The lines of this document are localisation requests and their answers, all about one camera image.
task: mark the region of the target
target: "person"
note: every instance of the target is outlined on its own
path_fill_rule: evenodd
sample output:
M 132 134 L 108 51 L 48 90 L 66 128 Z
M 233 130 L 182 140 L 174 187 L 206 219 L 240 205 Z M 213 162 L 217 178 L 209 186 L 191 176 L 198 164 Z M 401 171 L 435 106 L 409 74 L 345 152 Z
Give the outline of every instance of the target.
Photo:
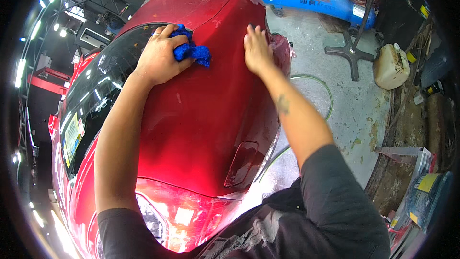
M 334 145 L 324 119 L 273 63 L 260 26 L 247 27 L 246 65 L 273 98 L 301 177 L 190 252 L 175 253 L 156 241 L 135 198 L 139 135 L 152 87 L 193 62 L 175 60 L 173 49 L 187 42 L 185 35 L 169 38 L 176 29 L 159 27 L 149 39 L 99 135 L 94 180 L 105 259 L 388 258 L 383 219 Z

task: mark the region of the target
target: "concrete floor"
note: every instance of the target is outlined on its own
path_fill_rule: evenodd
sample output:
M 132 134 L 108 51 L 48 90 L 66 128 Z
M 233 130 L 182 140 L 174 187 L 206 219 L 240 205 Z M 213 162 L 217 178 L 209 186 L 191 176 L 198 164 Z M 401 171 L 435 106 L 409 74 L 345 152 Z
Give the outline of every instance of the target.
M 341 33 L 326 32 L 318 14 L 297 9 L 285 9 L 285 14 L 280 18 L 267 8 L 270 31 L 293 42 L 297 57 L 292 59 L 291 76 L 314 75 L 330 88 L 333 109 L 328 124 L 345 161 L 364 188 L 377 160 L 374 147 L 381 145 L 385 133 L 390 93 L 374 83 L 371 62 L 358 62 L 359 81 L 354 82 L 346 59 L 324 53 L 325 46 L 344 46 L 345 43 Z M 365 32 L 358 44 L 360 50 L 374 55 L 377 47 L 371 31 Z M 293 79 L 292 83 L 325 117 L 331 104 L 325 87 L 307 78 Z M 288 141 L 282 130 L 272 158 L 286 146 Z M 251 186 L 238 214 L 260 204 L 263 197 L 289 187 L 297 177 L 296 158 L 289 150 L 272 165 L 260 183 Z

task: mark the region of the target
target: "taillight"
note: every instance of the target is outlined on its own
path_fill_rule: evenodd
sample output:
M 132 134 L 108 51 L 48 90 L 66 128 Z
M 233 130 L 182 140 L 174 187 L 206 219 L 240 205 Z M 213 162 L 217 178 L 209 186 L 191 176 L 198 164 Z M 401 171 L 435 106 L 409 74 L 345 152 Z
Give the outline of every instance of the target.
M 240 200 L 203 196 L 155 180 L 138 178 L 136 198 L 147 228 L 165 248 L 187 252 L 209 240 L 233 219 Z M 96 254 L 103 259 L 99 232 Z

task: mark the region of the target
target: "yellow label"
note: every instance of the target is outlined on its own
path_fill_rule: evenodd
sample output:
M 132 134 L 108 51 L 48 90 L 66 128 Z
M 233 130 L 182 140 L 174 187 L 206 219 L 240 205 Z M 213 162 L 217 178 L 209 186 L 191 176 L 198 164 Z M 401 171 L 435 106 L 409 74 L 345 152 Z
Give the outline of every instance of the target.
M 409 216 L 410 216 L 411 220 L 414 221 L 417 224 L 419 218 L 415 214 L 413 214 L 412 212 L 409 213 Z
M 420 6 L 420 11 L 422 12 L 425 19 L 427 19 L 428 15 L 430 14 L 429 10 L 424 5 L 422 5 Z
M 409 60 L 410 63 L 414 63 L 417 61 L 417 58 L 409 51 L 407 53 L 407 60 Z
M 391 221 L 391 224 L 390 224 L 390 227 L 394 228 L 396 226 L 396 224 L 398 223 L 398 220 L 397 219 L 393 219 Z
M 425 191 L 425 192 L 430 192 L 434 181 L 439 175 L 440 173 L 430 173 L 430 174 L 425 175 L 425 177 L 422 179 L 422 182 L 420 182 L 420 185 L 417 187 L 417 189 L 421 191 Z

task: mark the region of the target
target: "black t-shirt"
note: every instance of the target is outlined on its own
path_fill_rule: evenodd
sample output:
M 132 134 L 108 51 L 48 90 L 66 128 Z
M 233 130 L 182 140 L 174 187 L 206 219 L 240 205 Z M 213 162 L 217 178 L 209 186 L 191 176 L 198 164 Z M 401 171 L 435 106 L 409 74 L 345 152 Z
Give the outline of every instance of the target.
M 239 216 L 188 253 L 165 249 L 140 214 L 98 215 L 105 259 L 143 258 L 388 258 L 388 231 L 337 147 L 320 148 L 302 177 Z

